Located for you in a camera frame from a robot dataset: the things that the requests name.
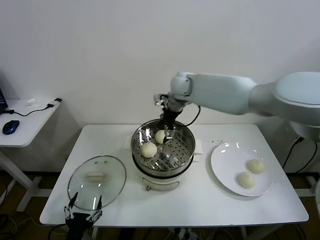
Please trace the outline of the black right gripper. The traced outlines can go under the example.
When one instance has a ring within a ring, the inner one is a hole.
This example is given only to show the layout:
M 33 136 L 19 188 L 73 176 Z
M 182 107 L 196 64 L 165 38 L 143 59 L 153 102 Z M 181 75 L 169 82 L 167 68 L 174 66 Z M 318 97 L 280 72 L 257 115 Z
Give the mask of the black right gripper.
M 159 129 L 164 130 L 163 143 L 167 143 L 174 136 L 175 131 L 175 120 L 180 115 L 179 111 L 172 111 L 167 108 L 162 109 L 162 114 L 160 115 L 159 120 Z

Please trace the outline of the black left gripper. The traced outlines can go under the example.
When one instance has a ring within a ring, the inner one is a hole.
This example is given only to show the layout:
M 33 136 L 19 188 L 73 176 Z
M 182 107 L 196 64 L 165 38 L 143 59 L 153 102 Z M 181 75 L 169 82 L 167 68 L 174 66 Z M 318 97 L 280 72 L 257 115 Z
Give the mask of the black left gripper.
M 93 214 L 72 212 L 72 208 L 78 197 L 78 192 L 71 198 L 68 205 L 64 207 L 65 224 L 68 227 L 66 240 L 81 240 L 87 229 L 93 226 L 102 216 L 102 196 L 99 197 L 97 207 Z

